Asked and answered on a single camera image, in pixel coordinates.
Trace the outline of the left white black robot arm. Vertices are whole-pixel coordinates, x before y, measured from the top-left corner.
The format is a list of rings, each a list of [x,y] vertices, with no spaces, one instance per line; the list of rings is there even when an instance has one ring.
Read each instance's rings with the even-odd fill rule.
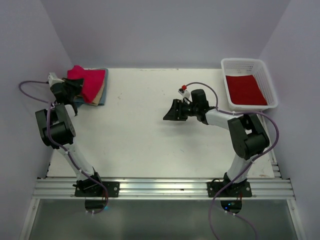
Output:
[[[55,102],[35,113],[40,137],[46,146],[57,150],[71,166],[76,175],[74,187],[80,196],[103,196],[106,188],[76,144],[76,131],[71,120],[71,116],[78,115],[75,98],[82,91],[84,79],[60,79],[52,73],[47,83]]]

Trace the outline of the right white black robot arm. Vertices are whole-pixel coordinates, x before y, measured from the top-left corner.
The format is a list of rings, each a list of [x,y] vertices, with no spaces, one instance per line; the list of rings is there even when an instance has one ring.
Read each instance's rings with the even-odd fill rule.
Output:
[[[254,157],[260,156],[270,145],[270,139],[257,114],[243,113],[240,116],[234,116],[222,113],[217,107],[209,105],[202,89],[193,90],[190,95],[191,99],[187,97],[174,99],[163,120],[183,122],[189,117],[196,117],[205,125],[228,130],[235,152],[232,164],[224,174],[223,180],[212,180],[207,183],[208,196],[252,196],[248,183],[248,172]]]

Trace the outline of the bright red t shirt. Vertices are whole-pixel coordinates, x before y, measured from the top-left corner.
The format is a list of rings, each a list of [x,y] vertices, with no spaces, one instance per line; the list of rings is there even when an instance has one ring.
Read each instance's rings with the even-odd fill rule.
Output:
[[[71,80],[84,79],[82,97],[86,103],[91,103],[99,92],[105,78],[105,71],[98,69],[84,69],[79,65],[75,65],[67,71],[67,78]]]

